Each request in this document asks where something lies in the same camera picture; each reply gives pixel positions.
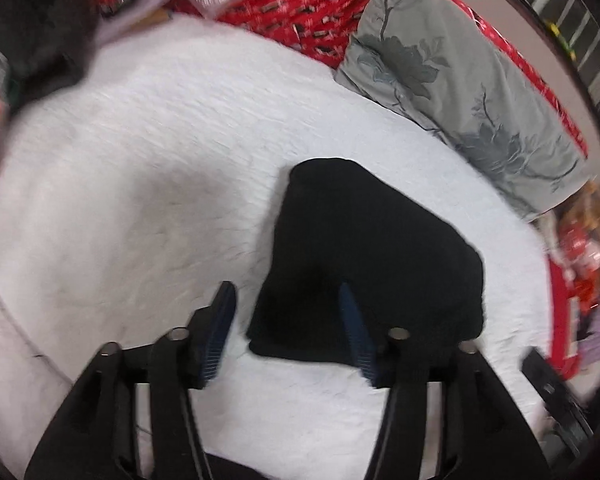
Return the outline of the black pants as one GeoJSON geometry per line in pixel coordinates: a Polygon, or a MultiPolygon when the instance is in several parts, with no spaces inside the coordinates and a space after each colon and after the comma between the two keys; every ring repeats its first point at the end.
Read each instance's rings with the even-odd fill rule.
{"type": "Polygon", "coordinates": [[[343,285],[375,344],[403,328],[425,348],[455,346],[482,332],[483,274],[478,252],[448,222],[353,160],[309,159],[289,173],[249,348],[352,364],[343,285]]]}

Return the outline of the red blanket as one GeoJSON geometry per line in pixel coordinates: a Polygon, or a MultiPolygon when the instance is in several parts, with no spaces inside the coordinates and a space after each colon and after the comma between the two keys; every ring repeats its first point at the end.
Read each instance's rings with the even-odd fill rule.
{"type": "Polygon", "coordinates": [[[579,298],[565,278],[564,269],[552,258],[547,258],[550,270],[550,294],[552,295],[552,336],[548,362],[565,380],[576,376],[580,367],[577,332],[580,322],[579,298]]]}

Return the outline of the bagged plush toys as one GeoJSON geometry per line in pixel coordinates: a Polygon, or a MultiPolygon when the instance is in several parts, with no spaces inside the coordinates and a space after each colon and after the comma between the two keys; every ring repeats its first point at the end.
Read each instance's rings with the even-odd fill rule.
{"type": "Polygon", "coordinates": [[[600,186],[588,181],[557,209],[558,248],[581,309],[600,304],[600,186]]]}

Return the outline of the white quilted bed cover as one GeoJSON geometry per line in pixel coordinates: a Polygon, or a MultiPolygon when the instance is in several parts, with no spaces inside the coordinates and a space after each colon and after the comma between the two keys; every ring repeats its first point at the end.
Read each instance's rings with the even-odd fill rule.
{"type": "Polygon", "coordinates": [[[337,84],[325,65],[180,16],[99,50],[23,110],[0,169],[0,456],[21,476],[105,342],[147,344],[222,281],[238,311],[193,397],[204,447],[273,479],[363,477],[385,404],[356,370],[260,359],[245,337],[289,169],[352,159],[455,226],[486,268],[483,354],[533,428],[521,374],[550,344],[538,232],[455,152],[337,84]]]}

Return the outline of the grey floral pillow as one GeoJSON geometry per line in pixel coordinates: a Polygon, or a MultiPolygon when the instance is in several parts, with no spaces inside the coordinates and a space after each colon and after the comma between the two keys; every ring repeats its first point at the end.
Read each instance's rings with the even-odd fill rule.
{"type": "Polygon", "coordinates": [[[436,136],[526,220],[590,180],[554,93],[460,0],[370,0],[336,79],[436,136]]]}

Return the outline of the red floral quilt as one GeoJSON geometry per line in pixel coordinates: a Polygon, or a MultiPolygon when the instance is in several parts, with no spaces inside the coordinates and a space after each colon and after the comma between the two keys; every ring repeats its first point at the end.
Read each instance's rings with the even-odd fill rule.
{"type": "MultiPolygon", "coordinates": [[[[133,0],[98,0],[114,16],[133,0]]],[[[349,36],[370,0],[236,0],[210,20],[242,27],[314,58],[331,68],[343,61],[349,36]]],[[[160,0],[158,6],[202,16],[188,0],[160,0]]]]}

